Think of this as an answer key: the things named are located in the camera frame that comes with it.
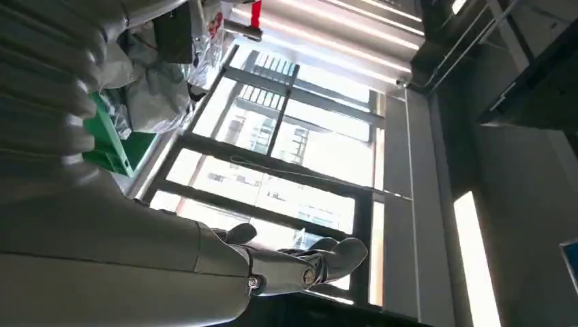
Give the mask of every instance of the light strip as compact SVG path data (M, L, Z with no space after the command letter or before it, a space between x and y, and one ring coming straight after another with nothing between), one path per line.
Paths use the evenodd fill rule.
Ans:
M283 40L279 40L279 39L277 39L276 37L273 37L273 36L271 36L271 35L269 35L269 34L264 34L264 35L263 35L263 41L265 41L265 42L270 42L270 43L272 43L272 44L277 44L278 46L283 46L283 47L285 47L285 48L287 48L287 49L291 49L291 50L293 50L293 51L297 51L297 52L303 53L304 55L307 55L307 56L310 56L310 57L314 57L314 58L317 58L317 59L326 61L326 62L328 62L328 63L335 64L335 65L337 65L337 66L340 66L340 67L342 67L342 68L348 69L348 70L350 70L350 71L358 72L358 73L360 73L360 74L363 74L363 75L366 75L366 76L375 78L375 79L377 79L377 80L381 80L381 81L384 81L384 82L387 82L387 83L396 85L396 84L395 84L395 82L396 82L396 79L395 79L395 78L391 78L391 77L389 77L389 76L385 76L385 75L382 75L382 74L379 74L379 73L375 73L374 71L372 71L372 70L370 70L370 69L365 69L365 68L363 68L363 67L359 67L358 65L349 63L349 62L347 62L347 61L339 60L339 59L336 59L336 58L327 56L327 55L325 55L325 54L319 53L319 52L317 52L317 51L315 51L315 50L312 50L312 49L310 49L310 48L306 48L306 47L304 47L304 46L300 46L300 45L297 45L297 44L291 44L291 43L285 42L285 41L283 41Z
M457 13L463 8L463 5L466 4L466 0L455 0L452 4L452 12L454 15L457 15Z
M417 44L413 44L412 42L408 42L406 40L400 39L399 37L395 37L393 35L383 33L383 32L378 31L376 29L367 28L367 26L359 24L358 22L354 22L353 20L350 20L350 19L347 19L344 17L338 17L334 14L330 14L327 12L323 12L319 9L306 6L304 1L302 1L302 2L298 2L295 0L279 0L279 1L286 4L286 5L294 7L296 9L303 10L304 12L307 12L309 14L313 14L313 15L316 15L316 16L319 16L322 18L326 18L326 19L332 20L334 22L338 22L340 24L346 25L347 27L351 27L353 29L356 29L356 30L362 32L362 33L368 33L368 34L380 37L384 40L399 44L401 46L405 46L405 47L413 49L413 50L419 49L419 46Z
M376 6L376 7L385 9L385 10L390 11L390 12L394 12L394 13L400 15L400 16L407 17L407 18L409 18L409 19L415 20L416 22L421 22L421 18L416 17L416 16L413 16L413 15L410 15L410 14L407 14L407 13L401 11L401 10L397 10L397 9L395 9L395 8L389 7L389 6L387 6L387 5L385 5L385 4L381 3L381 2L377 2L377 1L373 1L373 0L361 0L361 1L363 1L363 2L365 2L365 3L368 3L368 4L370 4L370 5L374 5L374 6Z
M377 14L374 14L374 13L371 13L371 12L366 12L366 11L363 10L363 9L359 9L358 7L355 7L354 5L350 5L350 4L344 3L343 1L340 1L340 0L327 0L327 1L328 1L328 2L331 2L331 3L335 4L335 5L340 5L340 6L344 7L344 8L346 8L346 9L352 10L352 11L354 11L354 12L358 12L358 13L360 13L360 14L362 14L362 15L367 16L367 17L371 17L371 18L376 19L376 20L381 20L382 22L385 22L386 24L390 24L390 25L399 27L400 29L405 29L406 31L410 31L410 32L413 32L413 33L415 33L415 34L417 34L417 35L424 36L424 33L423 33L422 31L418 30L418 29L415 29L415 28L413 28L413 27L409 27L408 25L403 25L403 24L398 23L398 22L396 22L396 21L394 21L394 20L387 19L387 18L385 18L385 17L381 17L381 16L379 16L379 15L377 15Z
M232 11L233 11L235 14L238 14L238 15L240 15L240 16L242 16L242 17L245 17L245 18L250 18L250 17L251 17L251 14L250 14L250 13L241 11L241 10L239 10L238 8L233 8ZM334 49L339 50L339 51L347 52L347 53L349 53L350 55L354 55L354 56L356 56L356 57L360 57L360 58L367 59L367 60L369 60L369 61L373 61L374 63L378 63L378 64L380 64L380 65L384 65L384 66L387 66L387 67L391 67L391 68L394 68L394 69L397 69L397 70L399 70L399 71L406 72L406 73L411 73L411 72L412 72L412 71L411 71L409 68L407 68L407 67L400 66L400 65L395 64L395 63L390 63L390 62L387 61L387 60L384 60L384 59L381 59L381 58L372 56L372 55L370 55L370 54L367 54L367 53L365 53L365 52L362 52L362 51L359 51L359 50L350 48L350 47L348 47L348 46L344 46L343 44L339 44L339 43L337 43L337 42L332 42L332 41L326 40L326 39L324 39L323 37L319 37L319 36L317 36L317 35L308 34L308 33L304 32L304 31L299 30L299 29L295 29L295 28L293 28L293 27L289 27L289 26L280 24L280 23L278 23L278 22L273 22L272 20L269 20L268 18L265 18L265 17L263 17L263 16L260 17L260 20L259 20L259 21L260 21L261 23L263 23L263 24L270 25L270 26L273 27L274 29L280 29L280 30L282 30L282 31L291 33L291 34L296 35L296 36L303 36L303 37L305 37L305 38L307 38L307 39L309 39L309 40L311 40L311 41L313 41L313 42L316 42L316 43L319 43L319 44L324 44L325 46L329 46L329 47L334 48Z

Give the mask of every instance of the white bag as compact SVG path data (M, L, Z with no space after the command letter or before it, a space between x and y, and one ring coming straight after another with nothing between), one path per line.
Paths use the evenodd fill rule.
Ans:
M132 61L116 43L106 48L106 60L100 65L99 90L119 89L136 80Z

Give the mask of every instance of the plastic wrap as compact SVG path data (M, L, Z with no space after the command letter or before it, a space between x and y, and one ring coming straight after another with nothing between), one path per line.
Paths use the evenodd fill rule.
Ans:
M118 89L135 80L132 62L128 56L116 42L109 44L106 60L100 65L99 89Z
M108 116L112 124L115 126L121 140L126 140L132 133L132 128L130 127L128 119L128 109L123 103L123 98L120 90L103 90L100 92L100 97L106 109L108 111Z
M138 79L126 87L126 103L132 129L157 134L177 128L189 112L191 69L159 61L155 47L152 28L131 36L128 56Z

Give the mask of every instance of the metal beam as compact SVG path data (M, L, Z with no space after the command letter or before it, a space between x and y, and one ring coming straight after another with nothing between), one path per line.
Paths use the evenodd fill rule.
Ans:
M371 194L374 192L370 187L361 187L303 166L267 157L254 151L248 151L235 145L218 142L196 134L182 135L177 140L175 146L182 146L233 164L239 164L239 160L247 161L249 164L246 166L252 170L264 172L302 185L315 187L339 196L356 198L361 194L367 194L371 197Z
M252 85L253 87L265 89L279 95L288 94L289 89L291 89L291 86L289 85L276 82L274 80L269 80L268 78L251 74L249 72L244 72L243 70L233 67L226 67L225 77L248 85ZM384 118L380 115L371 112L363 112L308 91L293 88L291 91L291 99L324 110L339 112L346 116L350 116L370 124L383 126Z
M277 80L281 80L281 79L287 78L287 75L282 74L282 73L279 73L279 72L276 72L276 71L274 71L274 70L271 70L271 69L268 69L268 68L265 68L265 67L256 66L255 69L254 69L254 71L255 71L255 72L258 72L258 73L263 72L266 76L270 76L270 77L272 77L272 78L274 78L274 79L277 79ZM324 95L324 96L330 97L330 98L332 98L332 99L342 99L342 100L347 101L347 102L349 102L349 103L351 103L351 104L355 104L355 105L357 105L357 106L367 108L369 111L371 111L371 110L369 109L369 104L368 104L368 103L363 102L363 101L359 101L359 100L354 99L354 98L352 98L352 97L348 97L348 96L343 95L343 94L341 94L341 93L339 93L339 92L336 92L336 91L333 91L333 90L330 90L330 89L326 89L326 88L324 88L324 87L320 87L319 85L315 85L315 84L313 84L313 83L306 82L306 81L304 81L304 80L299 80L299 79L295 80L295 83L293 83L293 85L294 85L295 87L297 87L297 88L304 89L304 90L307 90L307 91L311 91L311 92L313 92L313 93L317 93L317 94L320 94L320 95Z
M294 230L303 230L307 233L333 237L336 240L343 240L348 237L348 235L341 230L334 230L333 228L324 227L316 223L311 223L305 220L297 219L294 217L289 217L274 211L259 208L258 206L252 206L251 204L246 204L237 200L230 198L225 198L224 196L219 196L214 193L209 193L193 187L187 187L181 184L173 183L170 181L162 181L159 184L159 190L165 191L178 196L183 196L195 201L199 201L211 206L216 206L226 210L230 210L242 215L247 215L249 217L255 217L270 223L275 223L277 225L282 225L285 227L292 228Z
M230 66L225 67L225 77L236 80L237 82L251 85L253 87L258 87L259 89L271 91L279 95L287 94L287 91L290 88L285 84L276 82L274 80L269 80L268 78L245 72Z
M384 118L382 116L351 108L339 102L335 102L331 99L321 97L302 89L294 89L291 93L291 98L293 100L303 102L304 104L309 104L311 106L328 111L338 112L340 114L359 119L360 121L365 121L372 125L383 126Z
M534 56L513 18L509 15L509 12L516 6L518 1L519 0L513 0L505 9L508 10L508 12L505 12L499 0L487 0L489 9L496 20L496 26L500 29L500 34L510 50L518 70L523 71L529 66Z
M275 148L275 143L277 143L277 137L279 135L279 130L281 129L281 123L283 122L283 117L285 117L285 110L287 110L287 104L289 103L289 99L291 98L291 93L293 92L293 84L297 79L297 74L299 74L299 65L295 66L293 70L293 75L291 75L291 79L289 79L289 89L285 94L285 98L283 98L283 104L281 105L281 110L279 111L279 118L275 122L275 129L273 129L273 135L271 136L271 142L269 143L269 148L267 149L267 156L271 156L273 154L273 148Z

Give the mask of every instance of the humanoid robot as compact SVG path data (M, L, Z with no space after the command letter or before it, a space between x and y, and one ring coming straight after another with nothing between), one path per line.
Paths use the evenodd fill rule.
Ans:
M365 259L354 238L255 249L250 225L152 210L82 160L106 43L183 2L0 2L0 325L206 326Z

